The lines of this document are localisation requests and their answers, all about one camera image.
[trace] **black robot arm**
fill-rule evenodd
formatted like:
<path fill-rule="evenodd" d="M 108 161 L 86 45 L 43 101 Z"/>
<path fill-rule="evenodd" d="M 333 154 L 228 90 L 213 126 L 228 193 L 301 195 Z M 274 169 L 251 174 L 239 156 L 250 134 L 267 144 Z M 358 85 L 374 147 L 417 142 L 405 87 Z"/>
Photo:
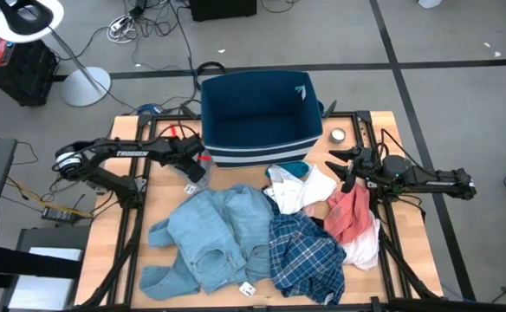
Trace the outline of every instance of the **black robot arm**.
<path fill-rule="evenodd" d="M 183 172 L 191 182 L 198 182 L 205 170 L 193 157 L 204 151 L 197 135 L 180 139 L 178 137 L 158 137 L 155 140 L 140 142 L 135 140 L 77 141 L 55 153 L 58 171 L 63 179 L 86 181 L 91 186 L 100 186 L 113 191 L 122 208 L 138 208 L 143 203 L 141 187 L 130 176 L 118 176 L 100 164 L 110 158 L 148 158 L 161 166 L 172 165 Z"/>
<path fill-rule="evenodd" d="M 472 199 L 477 190 L 472 178 L 463 168 L 451 171 L 426 170 L 414 166 L 409 159 L 388 155 L 378 161 L 373 148 L 354 147 L 346 151 L 330 151 L 336 158 L 349 161 L 350 166 L 339 166 L 327 161 L 326 165 L 342 180 L 342 192 L 350 192 L 355 179 L 362 178 L 381 186 L 387 195 L 403 193 L 441 193 L 453 198 Z"/>

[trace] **jeans pocket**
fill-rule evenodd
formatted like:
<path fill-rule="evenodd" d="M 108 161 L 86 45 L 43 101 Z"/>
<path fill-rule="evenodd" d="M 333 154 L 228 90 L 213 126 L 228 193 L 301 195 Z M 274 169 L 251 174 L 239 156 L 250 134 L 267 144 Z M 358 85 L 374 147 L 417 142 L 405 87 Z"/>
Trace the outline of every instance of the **jeans pocket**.
<path fill-rule="evenodd" d="M 208 276 L 217 274 L 227 262 L 225 250 L 205 247 L 191 262 L 191 266 L 193 270 L 201 276 L 202 280 L 206 280 L 209 279 Z"/>
<path fill-rule="evenodd" d="M 267 244 L 253 246 L 247 256 L 246 269 L 249 282 L 270 277 L 270 252 Z"/>

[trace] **roll of tape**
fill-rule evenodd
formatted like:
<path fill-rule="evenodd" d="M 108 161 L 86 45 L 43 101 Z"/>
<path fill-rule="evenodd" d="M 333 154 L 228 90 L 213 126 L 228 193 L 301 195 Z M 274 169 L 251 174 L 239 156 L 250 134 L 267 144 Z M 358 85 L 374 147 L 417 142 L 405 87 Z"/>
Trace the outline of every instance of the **roll of tape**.
<path fill-rule="evenodd" d="M 330 133 L 330 141 L 332 143 L 341 143 L 346 139 L 346 132 L 343 129 L 335 128 Z"/>

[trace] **plaid shirt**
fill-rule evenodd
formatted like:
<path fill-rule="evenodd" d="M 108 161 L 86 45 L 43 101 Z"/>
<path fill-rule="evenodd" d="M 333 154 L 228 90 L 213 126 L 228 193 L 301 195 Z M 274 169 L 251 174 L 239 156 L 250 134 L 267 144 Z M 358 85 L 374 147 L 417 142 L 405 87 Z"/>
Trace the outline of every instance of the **plaid shirt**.
<path fill-rule="evenodd" d="M 326 231 L 299 211 L 280 214 L 270 224 L 270 276 L 285 297 L 307 296 L 317 303 L 340 303 L 345 289 L 341 264 L 346 252 Z"/>

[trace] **gray floor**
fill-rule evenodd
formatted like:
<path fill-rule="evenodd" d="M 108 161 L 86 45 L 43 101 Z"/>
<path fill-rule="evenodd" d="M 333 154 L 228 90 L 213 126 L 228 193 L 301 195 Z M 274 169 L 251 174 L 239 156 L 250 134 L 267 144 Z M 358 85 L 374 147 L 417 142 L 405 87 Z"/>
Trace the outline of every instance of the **gray floor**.
<path fill-rule="evenodd" d="M 79 52 L 91 33 L 123 13 L 121 1 L 64 0 L 66 15 L 58 33 Z M 283 1 L 265 0 L 271 8 Z M 393 47 L 400 62 L 506 59 L 506 0 L 444 0 L 432 10 L 414 0 L 380 0 Z M 387 62 L 386 51 L 368 0 L 301 0 L 284 14 L 258 14 L 195 23 L 189 13 L 181 21 L 197 66 L 219 61 L 228 67 L 329 63 Z M 168 20 L 173 22 L 171 13 Z M 50 47 L 59 47 L 46 38 Z M 81 57 L 87 65 L 111 73 L 150 70 L 135 67 L 135 42 L 116 45 L 101 33 Z M 137 62 L 154 68 L 187 66 L 185 43 L 176 29 L 165 38 L 152 36 L 139 43 Z M 61 74 L 75 69 L 63 62 Z M 310 73 L 319 98 L 337 99 L 340 110 L 392 110 L 407 150 L 418 155 L 402 100 L 391 70 L 315 71 Z M 434 166 L 465 167 L 474 177 L 478 195 L 469 202 L 446 199 L 464 261 L 478 301 L 487 302 L 506 285 L 506 67 L 404 70 L 423 135 Z M 13 167 L 10 176 L 36 192 L 46 192 L 55 175 L 54 152 L 75 140 L 104 136 L 115 115 L 128 110 L 111 98 L 88 108 L 73 108 L 60 98 L 56 83 L 45 107 L 19 107 L 0 91 L 0 136 L 30 142 L 40 161 Z M 113 81 L 112 93 L 133 105 L 160 103 L 174 95 L 191 94 L 191 79 L 148 78 Z M 16 159 L 30 159 L 22 146 Z M 57 203 L 81 202 L 91 209 L 94 197 L 83 185 L 57 196 Z M 8 186 L 4 194 L 17 198 Z M 444 285 L 459 289 L 444 236 L 430 198 L 427 233 Z M 0 245 L 14 247 L 22 228 L 48 227 L 37 213 L 0 201 Z M 500 301 L 506 303 L 506 296 Z"/>

